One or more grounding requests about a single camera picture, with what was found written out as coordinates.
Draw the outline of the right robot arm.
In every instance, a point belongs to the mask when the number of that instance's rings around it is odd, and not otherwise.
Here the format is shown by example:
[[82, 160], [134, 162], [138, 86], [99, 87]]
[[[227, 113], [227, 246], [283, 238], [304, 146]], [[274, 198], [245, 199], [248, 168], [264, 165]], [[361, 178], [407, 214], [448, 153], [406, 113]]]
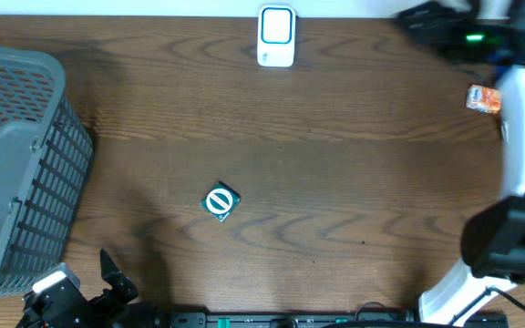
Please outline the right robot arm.
[[439, 56], [496, 68], [492, 86], [472, 87], [468, 102], [499, 107], [503, 140], [499, 200], [467, 221], [458, 261], [419, 296], [406, 326], [462, 327], [494, 297], [509, 299], [525, 283], [525, 1], [511, 2], [497, 25], [479, 20], [481, 7], [472, 1], [458, 11], [428, 1], [395, 17], [414, 42]]

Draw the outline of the green small box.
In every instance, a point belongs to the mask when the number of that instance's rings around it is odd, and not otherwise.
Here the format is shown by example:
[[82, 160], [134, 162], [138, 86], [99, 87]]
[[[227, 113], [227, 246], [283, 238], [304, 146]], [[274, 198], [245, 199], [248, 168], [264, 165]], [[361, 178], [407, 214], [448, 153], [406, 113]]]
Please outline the green small box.
[[222, 181], [216, 182], [200, 205], [219, 222], [225, 222], [241, 202], [240, 194]]

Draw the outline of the orange small box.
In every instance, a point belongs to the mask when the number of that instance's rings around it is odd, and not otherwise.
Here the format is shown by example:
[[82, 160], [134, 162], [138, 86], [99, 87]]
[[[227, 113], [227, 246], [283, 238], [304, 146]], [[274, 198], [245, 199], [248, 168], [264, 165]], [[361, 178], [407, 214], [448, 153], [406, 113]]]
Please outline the orange small box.
[[497, 89], [471, 85], [467, 92], [466, 107], [483, 113], [498, 114], [501, 110], [501, 94]]

